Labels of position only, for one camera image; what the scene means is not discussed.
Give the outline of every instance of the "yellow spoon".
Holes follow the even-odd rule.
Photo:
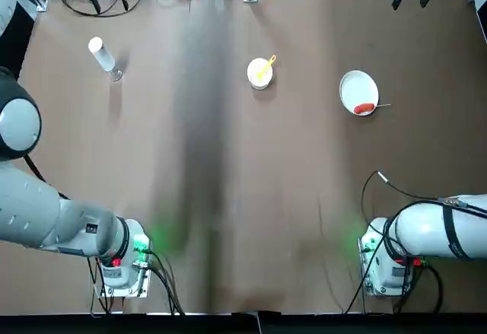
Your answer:
[[[264,66],[264,69],[262,69],[260,72],[257,73],[257,79],[259,79],[259,81],[262,80],[262,77],[267,72],[267,69],[269,69],[269,67],[273,64],[274,61],[275,61],[275,55],[271,56],[271,59],[269,59],[266,66]]]

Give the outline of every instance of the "brown table surface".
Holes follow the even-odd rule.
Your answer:
[[[43,116],[33,159],[68,196],[155,234],[186,311],[340,312],[359,281],[372,170],[418,194],[487,192],[487,49],[473,6],[391,1],[143,0],[111,19],[51,1],[20,79]],[[121,82],[88,52],[93,36]],[[273,84],[252,91],[249,61],[272,54]],[[338,88],[352,69],[392,106],[348,113]],[[390,216],[407,199],[376,179],[366,202],[369,217]],[[0,249],[2,313],[87,312],[85,259]],[[487,310],[485,263],[433,263],[444,311]],[[408,310],[430,310],[435,295],[425,274]],[[126,311],[167,312],[157,280]]]

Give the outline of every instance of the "black band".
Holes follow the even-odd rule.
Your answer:
[[[394,220],[396,220],[395,217],[392,217],[392,218],[387,218],[386,220],[386,223],[384,224],[384,229],[383,229],[383,232],[382,234],[385,236],[385,237],[389,237],[389,229],[390,229],[390,225],[393,224]],[[395,261],[398,261],[398,260],[403,260],[403,255],[399,254],[395,249],[394,249],[394,245],[393,245],[393,241],[391,239],[384,239],[384,246],[386,248],[386,251],[387,251],[387,254],[389,255],[389,257]]]
[[[42,119],[40,118],[40,112],[37,108],[36,103],[33,101],[32,97],[27,93],[27,91],[17,83],[13,74],[10,73],[8,69],[0,66],[0,113],[9,102],[16,99],[26,100],[27,102],[31,103],[36,109],[37,114],[39,115],[40,123],[39,135],[37,135],[36,141],[27,150],[11,149],[0,135],[0,161],[18,159],[30,153],[36,147],[42,129]]]
[[[472,258],[470,258],[463,251],[462,246],[458,241],[457,232],[455,231],[454,213],[451,206],[443,205],[443,222],[444,222],[444,230],[447,233],[447,238],[449,243],[448,247],[450,248],[451,252],[458,259],[472,260]]]
[[[127,248],[129,247],[129,241],[130,241],[129,226],[127,225],[126,221],[123,218],[121,218],[120,216],[117,216],[117,218],[119,219],[120,223],[123,226],[123,240],[122,240],[122,244],[120,245],[120,248],[113,256],[102,259],[102,263],[106,267],[110,267],[114,259],[123,259],[125,253],[127,253]]]
[[[115,256],[113,256],[113,259],[115,258],[122,259],[125,256],[125,253],[127,253],[127,247],[129,246],[129,240],[130,240],[130,231],[129,231],[129,226],[125,222],[125,219],[119,216],[117,216],[117,218],[120,220],[123,226],[123,241],[119,251],[115,253]]]

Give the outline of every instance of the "black wire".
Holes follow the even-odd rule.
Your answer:
[[[108,7],[107,9],[103,10],[100,13],[87,13],[87,12],[79,11],[78,9],[73,8],[66,0],[61,0],[61,1],[62,1],[62,3],[64,3],[64,5],[66,7],[68,7],[73,12],[75,12],[81,16],[85,16],[85,17],[106,17],[106,16],[103,16],[103,14],[107,13],[110,9],[112,9],[119,0],[115,0],[115,2],[110,7]]]
[[[178,314],[184,316],[185,313],[183,312],[183,310],[178,306],[177,302],[175,301],[173,293],[172,293],[172,291],[171,291],[171,289],[167,283],[167,279],[157,269],[154,269],[152,267],[149,269],[159,278],[159,280],[162,282],[162,284],[166,288],[167,297],[168,297],[169,302],[172,301],[172,304],[176,308],[176,311],[178,312]]]
[[[91,261],[90,261],[90,258],[86,257],[86,260],[87,260],[87,262],[88,262],[88,267],[90,268],[90,276],[91,276],[91,281],[93,282],[93,290],[94,290],[94,286],[95,286],[95,285],[96,285],[96,283],[97,283],[97,278],[96,278],[96,276],[93,274],[93,268],[91,267]],[[102,282],[102,285],[103,285],[103,287],[104,287],[104,286],[105,286],[105,284],[104,284],[104,280],[103,280],[103,274],[101,274],[101,282]],[[103,309],[103,311],[105,312],[105,314],[109,314],[110,312],[108,311],[108,305],[104,305],[104,304],[103,304],[103,301],[102,301],[102,300],[101,300],[101,298],[99,298],[99,297],[98,297],[98,302],[100,303],[100,306],[101,306],[101,308]],[[91,311],[93,311],[93,298],[91,299]]]
[[[43,175],[37,169],[36,164],[33,162],[33,160],[30,158],[29,154],[24,155],[24,160],[27,163],[27,166],[29,167],[30,171],[40,180],[42,180],[44,183],[47,183],[46,180],[44,179]],[[58,191],[59,196],[61,196],[63,199],[69,199],[64,193],[61,193]]]
[[[413,278],[411,280],[411,285],[409,287],[409,290],[393,305],[393,313],[399,314],[403,310],[404,306],[406,305],[406,302],[408,301],[409,297],[411,296],[412,292],[416,288],[416,285],[419,282],[419,279],[421,278],[422,273],[424,272],[423,267],[417,267],[415,271],[419,272],[414,276],[413,272]]]
[[[412,193],[408,193],[408,192],[405,192],[399,188],[397,188],[396,186],[394,186],[389,180],[387,181],[387,184],[392,187],[393,189],[395,189],[397,192],[403,194],[404,196],[408,196],[408,197],[411,197],[412,199],[429,199],[431,201],[436,201],[438,200],[438,197],[424,197],[424,196],[417,196],[417,195],[413,195]]]
[[[384,242],[384,236],[382,236],[382,238],[379,240],[379,244],[375,247],[375,250],[374,252],[372,253],[372,256],[371,256],[371,260],[369,261],[368,265],[367,265],[367,268],[365,269],[365,272],[363,273],[363,276],[362,276],[362,280],[360,281],[360,284],[358,285],[357,287],[357,291],[355,292],[353,298],[352,298],[352,301],[350,301],[350,305],[349,307],[347,307],[347,310],[345,310],[344,313],[349,313],[350,309],[352,308],[353,306],[353,303],[355,302],[355,300],[357,299],[357,296],[358,296],[358,293],[360,292],[360,290],[362,289],[362,286],[364,285],[364,281],[365,279],[367,278],[367,274],[368,274],[368,271],[369,269],[371,268],[372,266],[372,262],[374,261],[374,257],[375,255],[377,254],[377,251],[379,250],[380,248],[380,245]]]
[[[373,231],[375,231],[376,233],[378,233],[379,235],[381,235],[382,237],[384,236],[384,233],[382,233],[381,231],[379,231],[378,229],[376,229],[374,226],[371,225],[371,222],[368,220],[368,217],[367,215],[365,214],[365,210],[364,210],[364,196],[365,196],[365,190],[367,189],[367,185],[369,184],[369,182],[371,181],[372,177],[375,176],[376,174],[378,174],[378,171],[377,170],[374,170],[370,176],[368,176],[367,180],[365,180],[365,183],[362,187],[362,191],[361,191],[361,194],[360,194],[360,212],[365,220],[365,222],[367,223],[368,226],[370,226],[372,228]],[[403,248],[403,250],[406,252],[407,250],[403,247],[403,245],[396,239],[393,239],[392,237],[389,236],[389,234],[387,234],[386,238],[390,241],[393,241],[394,243],[398,244],[401,248]]]
[[[434,278],[436,279],[436,282],[438,284],[438,298],[436,300],[436,305],[434,306],[434,309],[432,313],[439,313],[441,310],[441,306],[443,306],[443,281],[441,280],[440,274],[436,269],[434,269],[432,266],[425,266],[425,269],[429,270],[431,273],[433,273]]]
[[[161,267],[161,271],[163,272],[163,277],[166,279],[166,282],[169,282],[170,290],[172,290],[170,292],[172,294],[172,297],[170,297],[169,292],[167,292],[167,298],[169,300],[169,303],[171,304],[171,301],[173,301],[172,302],[173,306],[177,309],[177,311],[179,313],[182,313],[183,312],[183,308],[181,307],[180,299],[179,299],[179,297],[177,295],[177,291],[176,291],[176,280],[174,278],[173,268],[172,268],[172,266],[171,266],[171,264],[169,262],[169,259],[167,257],[165,257],[166,262],[169,265],[170,275],[169,275],[169,272],[164,267],[164,264],[162,264],[162,261],[159,258],[159,256],[155,252],[153,252],[153,251],[150,251],[150,254],[153,255],[153,256],[155,256],[155,258],[158,260],[159,266]]]
[[[97,267],[98,267],[98,272],[100,272],[100,277],[101,277],[101,293],[105,297],[105,307],[107,308],[106,313],[109,314],[110,310],[108,309],[108,298],[107,298],[107,290],[105,289],[105,279],[103,278],[103,272],[101,270],[101,265],[97,261]]]

